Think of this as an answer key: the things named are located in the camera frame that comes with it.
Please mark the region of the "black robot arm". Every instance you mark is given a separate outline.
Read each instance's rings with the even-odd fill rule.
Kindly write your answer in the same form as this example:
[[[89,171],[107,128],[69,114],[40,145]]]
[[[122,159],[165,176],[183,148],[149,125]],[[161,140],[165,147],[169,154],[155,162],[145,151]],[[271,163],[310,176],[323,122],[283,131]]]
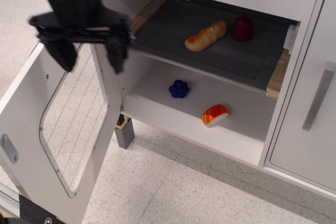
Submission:
[[[38,39],[66,71],[76,64],[75,43],[103,44],[115,73],[123,70],[128,45],[134,41],[129,18],[105,7],[101,0],[48,0],[52,12],[33,16],[29,24]]]

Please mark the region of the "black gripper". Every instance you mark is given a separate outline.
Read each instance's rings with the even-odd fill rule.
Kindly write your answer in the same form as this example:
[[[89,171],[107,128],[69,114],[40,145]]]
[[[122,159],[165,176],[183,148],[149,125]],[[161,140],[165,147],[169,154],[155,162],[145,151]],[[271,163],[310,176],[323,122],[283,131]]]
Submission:
[[[100,0],[48,0],[52,12],[33,16],[29,24],[49,54],[67,72],[76,64],[73,42],[105,44],[115,74],[123,71],[133,40],[128,17],[103,6]]]

